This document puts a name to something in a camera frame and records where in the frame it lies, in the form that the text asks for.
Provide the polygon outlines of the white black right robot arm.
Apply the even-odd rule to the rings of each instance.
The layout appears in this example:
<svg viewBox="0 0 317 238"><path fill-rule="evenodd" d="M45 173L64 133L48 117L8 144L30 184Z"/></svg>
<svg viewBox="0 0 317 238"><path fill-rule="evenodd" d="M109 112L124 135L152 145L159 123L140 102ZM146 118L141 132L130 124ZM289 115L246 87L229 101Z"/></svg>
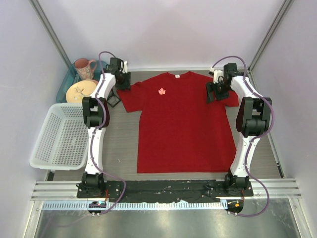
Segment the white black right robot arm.
<svg viewBox="0 0 317 238"><path fill-rule="evenodd" d="M236 118L239 133L235 158L221 186L228 196L253 196L250 182L250 164L255 148L271 125L272 102L251 85L245 72L239 72L235 63L223 70L210 68L213 81L206 84L207 103L223 101L235 92L240 100Z"/></svg>

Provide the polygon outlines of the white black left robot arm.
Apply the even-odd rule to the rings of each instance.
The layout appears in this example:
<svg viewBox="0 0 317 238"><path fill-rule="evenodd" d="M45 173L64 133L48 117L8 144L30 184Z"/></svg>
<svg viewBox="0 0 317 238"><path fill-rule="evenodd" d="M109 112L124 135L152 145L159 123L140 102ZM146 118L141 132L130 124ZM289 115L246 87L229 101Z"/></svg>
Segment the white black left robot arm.
<svg viewBox="0 0 317 238"><path fill-rule="evenodd" d="M93 93L82 100L84 124L88 130L88 159L78 188L78 198L99 198L106 193L103 170L103 141L110 115L107 99L113 87L130 89L130 72L127 62L111 57L105 67L101 67L101 76Z"/></svg>

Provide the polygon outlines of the red t-shirt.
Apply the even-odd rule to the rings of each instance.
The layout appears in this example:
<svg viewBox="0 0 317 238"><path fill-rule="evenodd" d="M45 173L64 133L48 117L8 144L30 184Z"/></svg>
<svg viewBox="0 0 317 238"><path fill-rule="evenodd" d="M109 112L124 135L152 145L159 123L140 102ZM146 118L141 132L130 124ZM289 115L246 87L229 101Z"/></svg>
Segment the red t-shirt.
<svg viewBox="0 0 317 238"><path fill-rule="evenodd" d="M140 112L139 173L222 173L229 170L236 146L226 109L239 105L231 91L207 104L211 78L194 72L168 72L118 90L127 112ZM166 90L160 95L158 90Z"/></svg>

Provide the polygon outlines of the red gold maple leaf brooch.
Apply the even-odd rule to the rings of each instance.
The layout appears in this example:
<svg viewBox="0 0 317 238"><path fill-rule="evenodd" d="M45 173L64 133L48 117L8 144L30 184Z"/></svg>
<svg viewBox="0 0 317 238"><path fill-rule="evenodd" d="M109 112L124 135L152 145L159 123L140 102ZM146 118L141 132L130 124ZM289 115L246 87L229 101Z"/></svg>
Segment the red gold maple leaf brooch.
<svg viewBox="0 0 317 238"><path fill-rule="evenodd" d="M166 90L164 90L163 88L160 88L160 89L158 90L158 93L159 93L160 95L165 95Z"/></svg>

